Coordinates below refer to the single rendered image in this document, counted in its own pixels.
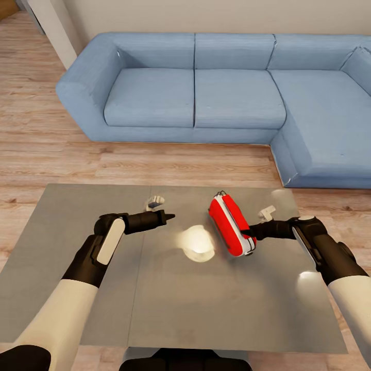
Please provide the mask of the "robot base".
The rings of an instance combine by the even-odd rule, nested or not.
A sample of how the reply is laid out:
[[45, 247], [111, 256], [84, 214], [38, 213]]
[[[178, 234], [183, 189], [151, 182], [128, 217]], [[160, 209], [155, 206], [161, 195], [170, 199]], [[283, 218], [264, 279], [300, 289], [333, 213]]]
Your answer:
[[246, 350], [129, 347], [119, 371], [252, 371]]

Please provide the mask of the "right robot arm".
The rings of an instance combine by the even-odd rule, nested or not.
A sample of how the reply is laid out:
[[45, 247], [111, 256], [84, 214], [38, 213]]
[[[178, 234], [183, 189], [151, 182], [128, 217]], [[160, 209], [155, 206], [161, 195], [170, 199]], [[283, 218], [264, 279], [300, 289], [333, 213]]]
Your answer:
[[261, 223], [242, 234], [262, 241], [266, 237], [298, 240], [311, 264], [337, 303], [357, 346], [371, 369], [371, 277], [357, 265], [351, 249], [336, 242], [316, 216], [273, 220], [273, 205], [258, 213]]

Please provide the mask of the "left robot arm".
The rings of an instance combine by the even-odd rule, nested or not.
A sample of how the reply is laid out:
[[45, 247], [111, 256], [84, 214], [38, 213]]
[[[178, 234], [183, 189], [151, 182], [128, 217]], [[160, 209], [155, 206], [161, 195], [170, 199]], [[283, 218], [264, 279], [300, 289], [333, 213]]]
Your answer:
[[11, 345], [0, 354], [0, 371], [70, 371], [77, 356], [98, 288], [122, 234], [166, 225], [175, 214], [156, 211], [164, 198], [145, 201], [143, 213], [99, 216], [46, 303]]

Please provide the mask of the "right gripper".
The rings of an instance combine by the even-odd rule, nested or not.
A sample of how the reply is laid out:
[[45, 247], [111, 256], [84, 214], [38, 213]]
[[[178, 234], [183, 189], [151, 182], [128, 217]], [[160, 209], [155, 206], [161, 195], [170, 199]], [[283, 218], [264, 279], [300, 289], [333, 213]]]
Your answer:
[[266, 237], [282, 239], [277, 229], [278, 223], [279, 221], [275, 220], [259, 223], [250, 229], [241, 230], [241, 233], [253, 238], [255, 237], [257, 241], [262, 241]]

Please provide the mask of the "radio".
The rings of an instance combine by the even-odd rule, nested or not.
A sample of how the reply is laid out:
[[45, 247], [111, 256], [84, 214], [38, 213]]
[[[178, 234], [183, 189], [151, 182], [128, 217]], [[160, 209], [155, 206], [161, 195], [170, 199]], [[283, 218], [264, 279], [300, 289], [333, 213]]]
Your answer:
[[241, 230], [250, 229], [250, 226], [229, 194], [216, 194], [209, 213], [230, 254], [237, 257], [253, 254], [256, 249], [256, 238], [241, 233]]

